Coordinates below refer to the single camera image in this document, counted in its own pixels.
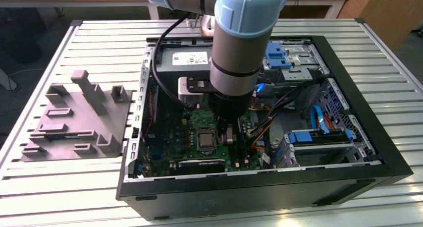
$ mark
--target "metal table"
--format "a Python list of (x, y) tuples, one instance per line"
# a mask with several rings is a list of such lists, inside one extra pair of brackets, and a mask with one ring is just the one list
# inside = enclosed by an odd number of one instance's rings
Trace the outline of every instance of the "metal table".
[[(415, 174), (339, 206), (301, 208), (148, 223), (115, 200), (122, 157), (20, 162), (23, 144), (48, 103), (46, 90), (75, 69), (102, 89), (136, 89), (147, 37), (172, 20), (84, 21), (71, 26), (0, 152), (0, 226), (422, 226), (423, 86), (366, 24), (345, 20), (281, 20), (274, 35), (325, 35)], [(183, 23), (171, 36), (199, 36)], [(126, 137), (131, 135), (127, 128)]]

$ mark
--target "metal bracket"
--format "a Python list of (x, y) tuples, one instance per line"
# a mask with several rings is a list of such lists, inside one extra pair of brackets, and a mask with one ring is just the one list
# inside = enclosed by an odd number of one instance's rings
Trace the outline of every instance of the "metal bracket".
[(188, 77), (187, 79), (187, 89), (191, 93), (211, 93), (218, 92), (211, 84), (208, 78), (203, 77)]

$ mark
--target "wooden cabinet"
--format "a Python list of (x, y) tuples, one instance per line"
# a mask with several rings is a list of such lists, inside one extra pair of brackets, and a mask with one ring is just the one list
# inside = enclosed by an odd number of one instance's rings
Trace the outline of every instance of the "wooden cabinet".
[(349, 0), (338, 18), (358, 17), (395, 50), (423, 19), (423, 0)]

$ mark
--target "motherboard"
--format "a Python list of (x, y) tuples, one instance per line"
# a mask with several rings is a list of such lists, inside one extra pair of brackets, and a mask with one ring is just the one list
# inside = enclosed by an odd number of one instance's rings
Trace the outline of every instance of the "motherboard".
[(211, 111), (184, 112), (182, 117), (167, 113), (163, 141), (150, 146), (152, 176), (261, 169), (259, 154), (240, 142), (253, 127), (250, 113), (239, 119), (239, 125), (232, 144), (222, 145)]

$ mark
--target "white label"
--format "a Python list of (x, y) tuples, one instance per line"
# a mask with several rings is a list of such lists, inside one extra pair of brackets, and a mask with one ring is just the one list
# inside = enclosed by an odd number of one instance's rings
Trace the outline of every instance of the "white label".
[(266, 154), (266, 153), (263, 153), (263, 155), (262, 155), (262, 159), (263, 159), (263, 161), (265, 161), (267, 164), (271, 164), (271, 157), (270, 157), (270, 156), (267, 156), (267, 154)]
[(208, 64), (207, 52), (174, 53), (172, 65)]

